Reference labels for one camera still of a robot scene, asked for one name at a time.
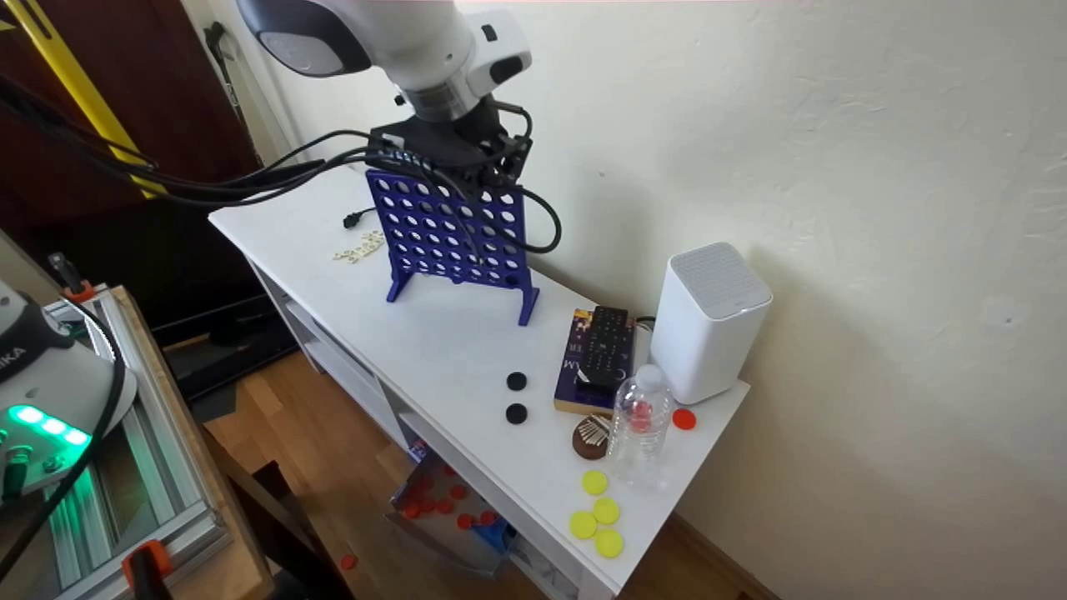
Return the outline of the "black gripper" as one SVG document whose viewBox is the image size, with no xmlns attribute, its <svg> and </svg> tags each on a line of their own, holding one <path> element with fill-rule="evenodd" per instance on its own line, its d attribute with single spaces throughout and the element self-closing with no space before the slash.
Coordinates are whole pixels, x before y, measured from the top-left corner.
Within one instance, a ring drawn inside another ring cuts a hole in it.
<svg viewBox="0 0 1067 600">
<path fill-rule="evenodd" d="M 502 98 L 481 98 L 459 118 L 410 115 L 375 126 L 366 160 L 386 170 L 449 176 L 467 190 L 506 190 L 533 146 L 533 115 Z"/>
</svg>

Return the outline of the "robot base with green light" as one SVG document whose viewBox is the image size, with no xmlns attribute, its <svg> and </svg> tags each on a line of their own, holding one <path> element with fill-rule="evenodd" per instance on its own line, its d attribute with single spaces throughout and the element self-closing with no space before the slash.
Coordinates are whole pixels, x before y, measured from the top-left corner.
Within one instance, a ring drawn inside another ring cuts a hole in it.
<svg viewBox="0 0 1067 600">
<path fill-rule="evenodd" d="M 62 333 L 40 302 L 0 282 L 0 492 L 7 503 L 56 483 L 116 426 L 136 397 L 136 376 Z"/>
</svg>

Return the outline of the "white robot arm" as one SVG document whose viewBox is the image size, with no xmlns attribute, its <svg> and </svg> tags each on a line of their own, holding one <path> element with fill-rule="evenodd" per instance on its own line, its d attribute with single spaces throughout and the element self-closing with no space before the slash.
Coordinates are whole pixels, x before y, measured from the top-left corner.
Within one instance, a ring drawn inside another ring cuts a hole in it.
<svg viewBox="0 0 1067 600">
<path fill-rule="evenodd" d="M 410 103 L 410 115 L 371 130 L 371 164 L 427 170 L 470 190 L 520 180 L 531 137 L 506 132 L 493 90 L 533 56 L 502 8 L 459 12 L 452 0 L 237 0 L 254 40 L 298 77 L 371 65 Z"/>
</svg>

